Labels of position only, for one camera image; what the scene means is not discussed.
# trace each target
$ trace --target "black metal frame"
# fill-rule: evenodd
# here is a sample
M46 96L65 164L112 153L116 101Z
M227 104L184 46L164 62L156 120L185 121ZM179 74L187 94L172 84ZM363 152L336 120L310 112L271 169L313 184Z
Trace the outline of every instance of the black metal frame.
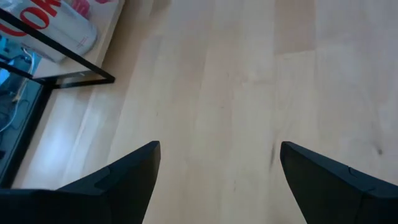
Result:
M44 85L46 87L50 87L52 89L61 89L61 88L71 88L71 87L79 87L79 86L90 86L90 85L102 85L102 84L109 84L109 83L114 83L115 78L110 75L108 72L105 72L102 68L99 68L98 66L92 64L91 62L87 61L83 57L79 56L75 52L72 52L71 50L67 49L66 47L62 46L58 42L54 41L50 37L47 37L43 33L37 31L36 29L32 28L31 26L27 25L26 23L22 22L9 12L0 9L0 19L8 22L12 26L24 31L26 34L29 34L30 36L36 38L37 40L43 42L44 44L50 46L51 48L59 51L60 53L64 54L65 56L71 58L72 60L80 63L84 67L86 67L88 70L83 71L83 72L77 72L77 73L69 73L69 74L63 74L63 75L56 75L53 77L47 77L47 78L33 78L31 74L24 72L18 68L15 68L13 66L10 66L4 62L0 62L0 68L4 68L8 70L9 72L15 73L17 75L20 75L22 77L28 78L34 82L37 82L41 85ZM76 75L87 75L89 73L95 73L97 75L100 75L103 77L103 79L100 80L90 80L90 81L81 81L81 82L71 82L71 83L62 83L62 84L57 84L57 81L59 78L70 78L70 77L75 77Z

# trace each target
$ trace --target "glass table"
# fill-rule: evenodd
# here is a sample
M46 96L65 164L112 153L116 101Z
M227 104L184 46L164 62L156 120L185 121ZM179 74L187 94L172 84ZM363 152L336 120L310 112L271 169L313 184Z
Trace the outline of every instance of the glass table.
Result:
M0 61L33 73L41 58L0 37ZM0 187L10 187L51 90L0 68Z

